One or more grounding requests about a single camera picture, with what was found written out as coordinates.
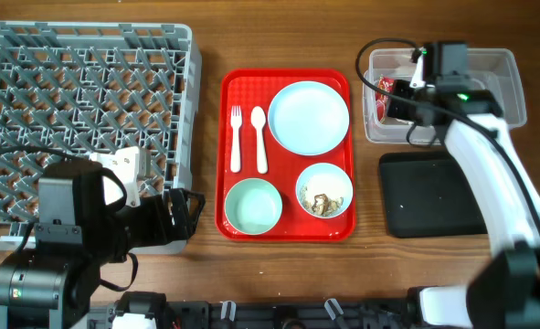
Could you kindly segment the red snack wrapper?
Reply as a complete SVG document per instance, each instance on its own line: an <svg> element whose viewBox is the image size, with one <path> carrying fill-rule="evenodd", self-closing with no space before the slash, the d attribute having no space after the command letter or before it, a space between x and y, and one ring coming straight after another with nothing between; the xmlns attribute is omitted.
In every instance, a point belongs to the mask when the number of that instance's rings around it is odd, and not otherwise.
<svg viewBox="0 0 540 329"><path fill-rule="evenodd" d="M377 83L377 87L380 90L391 93L394 89L395 80L389 77L381 76ZM379 92L376 93L376 115L380 122L383 122L386 118L386 108L389 102L389 97Z"/></svg>

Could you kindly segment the small light blue bowl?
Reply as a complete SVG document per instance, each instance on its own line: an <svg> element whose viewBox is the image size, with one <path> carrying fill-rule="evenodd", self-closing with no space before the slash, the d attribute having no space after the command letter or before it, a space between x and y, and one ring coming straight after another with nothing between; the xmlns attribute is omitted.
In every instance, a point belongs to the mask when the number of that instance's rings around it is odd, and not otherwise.
<svg viewBox="0 0 540 329"><path fill-rule="evenodd" d="M321 218L312 215L302 206L303 195L326 194L330 198L342 197L344 199L342 207L328 218ZM331 219L342 215L350 207L354 188L349 175L339 166L328 163L312 164L305 168L296 181L295 196L301 208L309 215L320 219Z"/></svg>

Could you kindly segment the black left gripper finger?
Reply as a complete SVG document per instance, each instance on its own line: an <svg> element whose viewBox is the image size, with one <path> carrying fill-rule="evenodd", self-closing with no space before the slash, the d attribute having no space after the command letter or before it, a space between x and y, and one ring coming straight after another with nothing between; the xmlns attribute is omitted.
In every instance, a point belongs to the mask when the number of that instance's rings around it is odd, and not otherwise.
<svg viewBox="0 0 540 329"><path fill-rule="evenodd" d="M187 228L190 224L189 206L183 188L171 188L167 192L171 216L177 228Z"/></svg>
<svg viewBox="0 0 540 329"><path fill-rule="evenodd" d="M186 189L183 195L185 197L186 236L191 238L196 233L198 221L204 210L206 199L204 194Z"/></svg>

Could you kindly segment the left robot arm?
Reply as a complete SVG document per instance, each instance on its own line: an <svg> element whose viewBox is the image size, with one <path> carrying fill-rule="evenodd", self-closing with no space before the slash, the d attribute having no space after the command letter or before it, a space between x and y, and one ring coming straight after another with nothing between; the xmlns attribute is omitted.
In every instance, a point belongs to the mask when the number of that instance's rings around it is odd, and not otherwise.
<svg viewBox="0 0 540 329"><path fill-rule="evenodd" d="M107 203L105 179L122 181L90 160L49 165L38 180L38 221L24 244L0 263L0 328L70 328L90 309L98 287L119 292L101 277L101 267L129 260L133 250L188 240L205 205L199 193L172 188L144 197L138 206L126 196Z"/></svg>

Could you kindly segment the mint green bowl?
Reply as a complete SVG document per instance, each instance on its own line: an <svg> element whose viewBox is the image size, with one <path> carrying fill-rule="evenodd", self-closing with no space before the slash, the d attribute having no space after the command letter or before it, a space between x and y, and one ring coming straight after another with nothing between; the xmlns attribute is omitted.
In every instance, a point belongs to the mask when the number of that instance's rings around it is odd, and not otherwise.
<svg viewBox="0 0 540 329"><path fill-rule="evenodd" d="M228 190L224 212L237 232L262 235L272 230L281 218L281 194L266 180L247 178Z"/></svg>

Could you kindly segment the food scraps with rice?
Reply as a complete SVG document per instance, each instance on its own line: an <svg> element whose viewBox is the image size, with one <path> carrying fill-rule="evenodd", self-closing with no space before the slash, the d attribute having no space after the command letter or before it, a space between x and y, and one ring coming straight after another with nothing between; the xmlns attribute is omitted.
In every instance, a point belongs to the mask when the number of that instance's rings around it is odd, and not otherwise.
<svg viewBox="0 0 540 329"><path fill-rule="evenodd" d="M326 194L303 195L301 202L304 209L312 215L328 218L342 207L344 199L342 197L330 198Z"/></svg>

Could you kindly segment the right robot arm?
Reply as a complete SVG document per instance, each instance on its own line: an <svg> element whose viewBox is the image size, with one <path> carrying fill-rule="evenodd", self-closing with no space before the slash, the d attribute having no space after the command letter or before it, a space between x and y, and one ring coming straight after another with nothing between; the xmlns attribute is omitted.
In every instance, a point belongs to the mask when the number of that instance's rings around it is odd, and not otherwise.
<svg viewBox="0 0 540 329"><path fill-rule="evenodd" d="M489 234L491 263L466 286L418 292L425 324L540 328L540 196L517 156L503 110L469 76L463 42L416 48L407 119L431 125L464 173Z"/></svg>

